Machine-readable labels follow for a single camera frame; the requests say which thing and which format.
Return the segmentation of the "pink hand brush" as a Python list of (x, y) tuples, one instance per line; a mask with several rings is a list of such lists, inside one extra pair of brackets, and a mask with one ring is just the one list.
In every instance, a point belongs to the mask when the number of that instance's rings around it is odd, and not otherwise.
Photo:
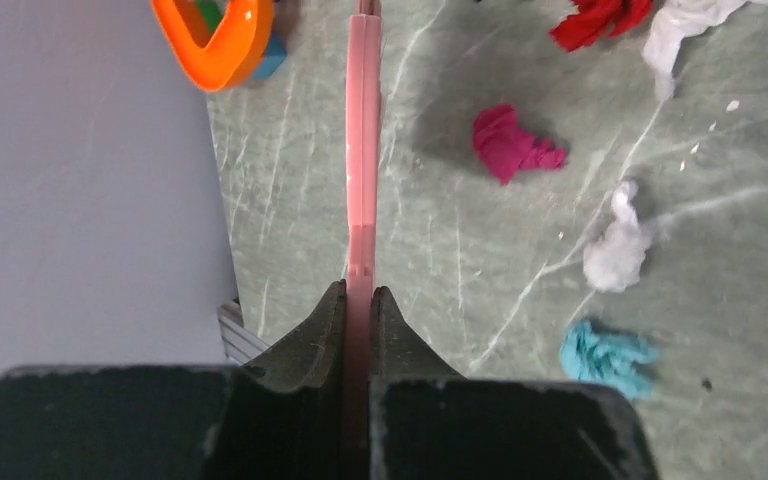
[(368, 377), (375, 290), (381, 133), (381, 3), (356, 3), (348, 25), (345, 159), (348, 248), (341, 450), (348, 467), (368, 470)]

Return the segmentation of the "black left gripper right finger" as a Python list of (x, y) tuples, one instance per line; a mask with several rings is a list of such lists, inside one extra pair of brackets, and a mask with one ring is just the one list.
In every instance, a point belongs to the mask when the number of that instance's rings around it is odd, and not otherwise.
[(370, 313), (371, 377), (463, 378), (407, 323), (388, 287), (375, 289)]

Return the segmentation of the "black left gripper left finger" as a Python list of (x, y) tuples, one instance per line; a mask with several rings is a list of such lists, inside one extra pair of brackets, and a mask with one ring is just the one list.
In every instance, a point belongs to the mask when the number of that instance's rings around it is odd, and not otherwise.
[(339, 383), (346, 323), (346, 285), (335, 281), (297, 327), (243, 365), (272, 391), (319, 389)]

